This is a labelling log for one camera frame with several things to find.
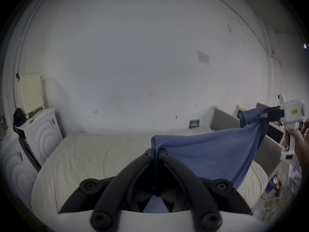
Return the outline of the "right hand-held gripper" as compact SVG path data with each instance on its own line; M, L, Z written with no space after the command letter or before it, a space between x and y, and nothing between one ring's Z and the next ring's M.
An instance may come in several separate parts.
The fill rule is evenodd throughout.
M265 108L260 114L260 120L266 122L279 122L282 121L284 130L290 132L299 127L299 123L305 117L305 106L302 100L296 99L293 101L286 101L283 94L278 95L280 107ZM287 136L288 150L281 152L281 160L293 159L295 155L295 136L288 134Z

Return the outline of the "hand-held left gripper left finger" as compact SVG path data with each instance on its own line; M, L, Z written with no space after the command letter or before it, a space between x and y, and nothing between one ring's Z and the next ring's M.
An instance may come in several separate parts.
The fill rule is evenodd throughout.
M83 180L59 213L93 210L94 230L118 230L122 210L141 213L154 195L154 156L148 149L114 177Z

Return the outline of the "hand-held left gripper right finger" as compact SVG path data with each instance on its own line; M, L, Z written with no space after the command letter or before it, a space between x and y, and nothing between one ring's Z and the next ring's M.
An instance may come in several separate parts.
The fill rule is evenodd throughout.
M158 194L170 213L190 210L194 230L219 230L221 211L253 215L229 180L196 176L164 148L158 150Z

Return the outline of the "person's right hand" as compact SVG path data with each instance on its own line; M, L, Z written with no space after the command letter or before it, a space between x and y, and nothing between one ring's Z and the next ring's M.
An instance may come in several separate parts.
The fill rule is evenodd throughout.
M302 133L298 129L288 129L288 133L295 139L295 145L301 145L305 142Z

